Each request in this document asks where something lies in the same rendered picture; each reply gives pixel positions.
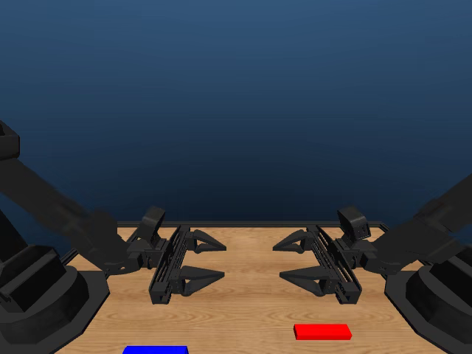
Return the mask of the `blue hollow socket block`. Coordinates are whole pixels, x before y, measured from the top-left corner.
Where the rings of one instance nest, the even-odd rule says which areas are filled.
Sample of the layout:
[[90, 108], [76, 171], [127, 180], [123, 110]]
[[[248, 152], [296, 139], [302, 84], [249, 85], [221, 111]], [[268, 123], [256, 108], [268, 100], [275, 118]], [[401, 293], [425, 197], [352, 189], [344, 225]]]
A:
[[128, 345], [122, 354], [189, 354], [184, 345]]

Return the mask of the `thin red peg bar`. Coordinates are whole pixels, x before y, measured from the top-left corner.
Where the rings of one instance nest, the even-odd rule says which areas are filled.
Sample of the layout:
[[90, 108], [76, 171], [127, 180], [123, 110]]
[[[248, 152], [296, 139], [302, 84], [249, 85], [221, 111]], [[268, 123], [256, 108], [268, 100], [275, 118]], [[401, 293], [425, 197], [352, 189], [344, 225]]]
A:
[[296, 340], [350, 340], [352, 333], [346, 324], [295, 324]]

